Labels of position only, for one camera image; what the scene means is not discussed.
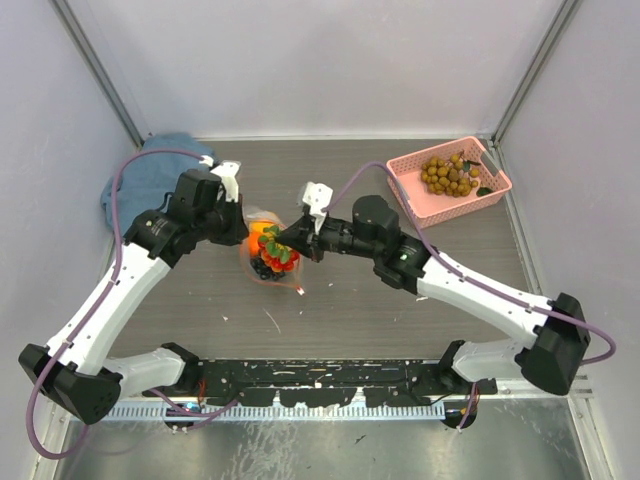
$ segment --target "black base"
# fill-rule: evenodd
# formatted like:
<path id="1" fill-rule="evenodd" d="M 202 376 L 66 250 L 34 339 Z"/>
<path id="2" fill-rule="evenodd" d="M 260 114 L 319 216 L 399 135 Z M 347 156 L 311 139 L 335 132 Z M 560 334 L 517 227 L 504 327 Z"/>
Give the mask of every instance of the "black base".
<path id="1" fill-rule="evenodd" d="M 215 360 L 204 362 L 203 379 L 208 404 L 226 405 L 237 399 L 252 407 L 271 406 L 276 392 L 286 407 L 301 402 L 314 408 L 348 405 L 362 387 L 367 407 L 375 408 L 425 406 L 431 404 L 428 396 L 471 390 L 468 383 L 464 392 L 460 386 L 452 391 L 440 380 L 438 364 L 425 360 Z M 494 380 L 478 382 L 478 389 L 481 395 L 497 393 Z M 169 396 L 185 395 L 174 387 L 159 390 Z M 195 387 L 191 395 L 197 393 Z"/>

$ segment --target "white bracket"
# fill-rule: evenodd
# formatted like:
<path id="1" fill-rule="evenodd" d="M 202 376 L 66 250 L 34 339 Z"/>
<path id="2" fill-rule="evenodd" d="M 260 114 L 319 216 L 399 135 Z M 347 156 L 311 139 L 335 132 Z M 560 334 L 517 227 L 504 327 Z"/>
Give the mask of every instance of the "white bracket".
<path id="1" fill-rule="evenodd" d="M 216 168 L 211 170 L 211 173 L 219 176 L 222 179 L 222 185 L 224 185 L 224 189 L 227 191 L 227 202 L 238 202 L 240 189 L 238 187 L 238 180 L 236 179 L 236 175 L 239 171 L 240 162 L 232 161 L 224 161 Z"/>
<path id="2" fill-rule="evenodd" d="M 453 370 L 469 382 L 483 378 L 522 378 L 515 356 L 522 345 L 514 340 L 487 343 L 465 342 L 453 359 Z"/>
<path id="3" fill-rule="evenodd" d="M 327 218 L 327 212 L 324 212 L 323 209 L 331 203 L 332 195 L 333 189 L 323 183 L 307 182 L 300 191 L 298 204 L 304 203 L 309 206 L 309 215 L 315 219 L 314 227 L 316 235 L 320 233 L 320 228 L 322 228 L 322 224 L 325 218 Z"/>
<path id="4" fill-rule="evenodd" d="M 202 160 L 200 160 L 200 164 L 201 165 L 206 165 L 207 167 L 209 167 L 209 170 L 213 169 L 213 157 L 210 157 L 209 155 L 202 155 Z"/>
<path id="5" fill-rule="evenodd" d="M 104 367 L 122 375 L 120 398 L 136 395 L 150 388 L 174 385 L 184 370 L 184 360 L 167 348 L 127 358 L 107 358 Z"/>

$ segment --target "pink basket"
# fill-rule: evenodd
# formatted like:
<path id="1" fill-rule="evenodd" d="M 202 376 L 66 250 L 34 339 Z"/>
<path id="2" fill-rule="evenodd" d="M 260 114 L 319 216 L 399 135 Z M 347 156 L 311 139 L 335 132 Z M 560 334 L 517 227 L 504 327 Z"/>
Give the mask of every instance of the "pink basket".
<path id="1" fill-rule="evenodd" d="M 437 155 L 443 160 L 447 160 L 454 153 L 461 153 L 462 151 L 464 151 L 465 159 L 481 164 L 480 167 L 478 167 L 480 169 L 480 187 L 489 187 L 493 190 L 493 193 L 478 197 L 476 196 L 477 188 L 474 188 L 469 196 L 458 198 L 429 193 L 427 186 L 420 179 L 422 164 L 429 161 L 434 155 Z M 409 196 L 409 205 L 411 206 L 413 214 L 418 219 L 418 225 L 420 228 L 426 228 L 436 223 L 444 222 L 445 220 L 450 220 L 460 215 L 494 205 L 505 193 L 511 190 L 511 181 L 504 172 L 500 170 L 493 175 L 489 168 L 487 168 L 485 160 L 495 165 L 487 150 L 477 138 L 465 137 L 460 140 L 454 140 L 453 142 L 443 143 L 436 147 L 427 148 L 426 150 L 410 153 L 404 157 L 394 158 L 387 162 L 387 166 L 400 181 L 400 184 Z M 393 194 L 400 202 L 400 205 L 402 205 L 398 189 L 391 179 L 387 181 Z"/>

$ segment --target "small debris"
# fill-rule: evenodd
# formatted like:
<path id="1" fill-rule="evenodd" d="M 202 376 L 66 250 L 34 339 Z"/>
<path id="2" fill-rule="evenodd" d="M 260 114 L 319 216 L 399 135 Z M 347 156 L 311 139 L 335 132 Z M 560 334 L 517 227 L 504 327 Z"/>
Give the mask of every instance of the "small debris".
<path id="1" fill-rule="evenodd" d="M 276 323 L 275 318 L 273 318 L 273 317 L 271 316 L 271 314 L 270 314 L 269 312 L 267 312 L 267 310 L 266 310 L 266 309 L 264 309 L 264 308 L 263 308 L 262 310 L 264 310 L 264 313 L 266 313 L 266 314 L 267 314 L 267 317 L 269 317 L 269 318 L 271 319 L 271 321 L 273 322 L 273 324 L 276 326 L 276 328 L 278 329 L 278 333 L 279 333 L 280 335 L 282 335 L 282 331 L 280 330 L 280 326 Z"/>

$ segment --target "metal frame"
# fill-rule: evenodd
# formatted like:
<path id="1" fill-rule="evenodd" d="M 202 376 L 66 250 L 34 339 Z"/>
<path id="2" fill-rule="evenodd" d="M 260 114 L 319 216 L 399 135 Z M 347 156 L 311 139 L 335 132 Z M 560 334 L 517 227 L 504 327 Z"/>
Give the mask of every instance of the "metal frame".
<path id="1" fill-rule="evenodd" d="M 64 446 L 64 441 L 71 422 L 71 414 L 52 401 L 47 400 L 47 405 L 43 409 L 44 417 L 49 417 L 49 424 L 43 435 L 42 445 L 49 451 L 59 452 Z M 58 460 L 48 460 L 40 455 L 33 465 L 31 475 L 32 480 L 51 480 L 54 478 Z"/>
<path id="2" fill-rule="evenodd" d="M 507 174 L 507 177 L 509 177 L 509 167 L 505 162 L 502 148 L 491 140 L 488 145 L 489 150 L 491 151 L 493 158 L 498 162 L 500 169 L 502 169 Z M 509 220 L 511 222 L 511 229 L 516 240 L 518 255 L 520 256 L 520 261 L 524 267 L 527 287 L 531 293 L 542 295 L 542 287 L 540 286 L 540 280 L 535 269 L 531 249 L 527 243 L 522 220 L 520 219 L 518 209 L 516 208 L 513 191 L 509 190 L 504 198 L 507 204 L 507 214 L 509 215 Z"/>
<path id="3" fill-rule="evenodd" d="M 67 0 L 49 0 L 49 3 L 58 14 L 58 18 L 66 28 L 69 36 L 73 40 L 73 43 L 75 43 L 76 47 L 80 51 L 80 55 L 89 68 L 89 71 L 91 71 L 96 82 L 98 82 L 102 93 L 104 93 L 105 98 L 113 108 L 113 111 L 120 120 L 120 123 L 122 123 L 122 126 L 131 138 L 131 141 L 140 148 L 144 143 L 143 137 L 138 131 L 135 122 L 131 118 L 129 111 L 118 94 L 111 78 L 109 78 L 109 74 L 104 68 L 104 65 L 102 65 L 102 62 L 93 49 L 84 29 L 73 13 L 73 9 L 69 5 L 69 2 Z"/>
<path id="4" fill-rule="evenodd" d="M 562 2 L 562 5 L 558 9 L 556 16 L 551 22 L 547 33 L 542 39 L 542 43 L 533 56 L 533 60 L 529 65 L 529 68 L 527 69 L 527 73 L 525 73 L 522 81 L 520 82 L 520 85 L 518 85 L 516 92 L 511 98 L 511 102 L 509 102 L 507 110 L 498 123 L 498 127 L 496 128 L 495 133 L 491 137 L 493 142 L 498 146 L 504 138 L 504 134 L 507 131 L 507 128 L 509 128 L 509 125 L 511 125 L 511 121 L 515 117 L 516 113 L 518 113 L 518 110 L 520 110 L 520 106 L 529 93 L 531 86 L 540 75 L 540 72 L 547 63 L 547 60 L 553 53 L 555 46 L 558 44 L 560 37 L 566 30 L 567 25 L 569 25 L 569 22 L 571 21 L 573 15 L 576 13 L 581 4 L 582 0 L 564 0 Z"/>

